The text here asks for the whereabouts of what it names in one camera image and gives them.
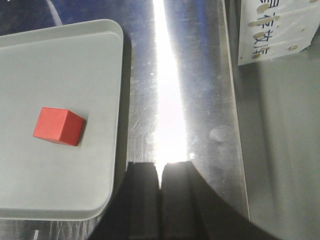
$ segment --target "tray rim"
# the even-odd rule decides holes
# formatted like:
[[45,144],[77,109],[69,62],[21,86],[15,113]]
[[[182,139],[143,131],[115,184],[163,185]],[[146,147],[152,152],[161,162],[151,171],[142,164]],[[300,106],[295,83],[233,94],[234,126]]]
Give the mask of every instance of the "tray rim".
[[[87,35],[95,35],[101,33],[109,33],[118,37],[121,44],[121,66],[119,66],[119,89],[118,91],[118,100],[117,100],[117,112],[116,112],[116,129],[118,129],[119,124],[119,107],[120,107],[120,92],[121,92],[121,80],[122,80],[122,60],[123,60],[123,45],[124,45],[124,33],[121,26],[112,19],[96,19],[84,22],[77,22],[41,29],[35,29],[30,31],[18,32],[13,34],[7,34],[0,36],[0,50],[2,48],[10,48],[18,45],[27,45],[37,42],[43,41],[53,41],[56,39],[65,39],[71,37],[81,37]],[[117,144],[117,130],[115,133],[115,144]],[[104,202],[98,208],[90,209],[90,210],[70,210],[67,211],[70,214],[75,215],[78,213],[78,217],[59,217],[58,215],[62,212],[66,212],[65,210],[50,210],[50,209],[24,209],[24,208],[4,208],[0,207],[1,212],[10,213],[5,214],[7,216],[0,216],[0,220],[30,220],[30,221],[86,221],[92,218],[95,218],[102,214],[107,205],[109,204],[112,194],[114,191],[114,177],[115,177],[115,161],[116,161],[116,151],[114,151],[113,157],[113,171],[112,171],[112,182],[110,193]],[[40,213],[40,212],[51,212],[50,217],[28,217],[28,214],[31,213]]]

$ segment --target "stainless steel surface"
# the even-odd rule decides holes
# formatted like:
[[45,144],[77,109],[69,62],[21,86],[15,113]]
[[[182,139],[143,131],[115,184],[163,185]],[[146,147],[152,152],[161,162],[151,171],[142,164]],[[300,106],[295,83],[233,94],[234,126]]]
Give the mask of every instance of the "stainless steel surface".
[[[132,45],[127,161],[191,160],[244,216],[248,204],[223,0],[8,0],[0,34],[107,18]],[[84,240],[85,222],[0,221],[0,239]]]

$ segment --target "plastic tray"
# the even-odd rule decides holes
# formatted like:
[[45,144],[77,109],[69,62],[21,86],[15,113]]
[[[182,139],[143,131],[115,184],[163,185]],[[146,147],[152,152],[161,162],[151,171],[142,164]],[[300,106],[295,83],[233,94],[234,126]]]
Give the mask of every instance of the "plastic tray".
[[[0,37],[0,218],[85,220],[113,191],[123,32],[95,20]],[[78,146],[32,137],[41,107],[86,120]]]

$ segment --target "red wooden block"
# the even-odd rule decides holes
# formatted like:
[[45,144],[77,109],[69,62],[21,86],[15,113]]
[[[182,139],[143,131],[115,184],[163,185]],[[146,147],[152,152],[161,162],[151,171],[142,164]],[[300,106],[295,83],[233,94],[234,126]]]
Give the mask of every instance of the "red wooden block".
[[43,107],[33,136],[56,144],[77,146],[84,121],[67,109]]

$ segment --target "scratch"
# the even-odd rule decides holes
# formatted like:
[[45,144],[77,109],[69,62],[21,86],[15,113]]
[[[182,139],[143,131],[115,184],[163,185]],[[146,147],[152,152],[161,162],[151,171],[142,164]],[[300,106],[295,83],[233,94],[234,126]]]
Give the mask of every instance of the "scratch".
[[58,230],[58,233],[56,234],[56,240],[58,240],[59,238],[61,227],[62,227],[62,221],[60,222],[59,230]]

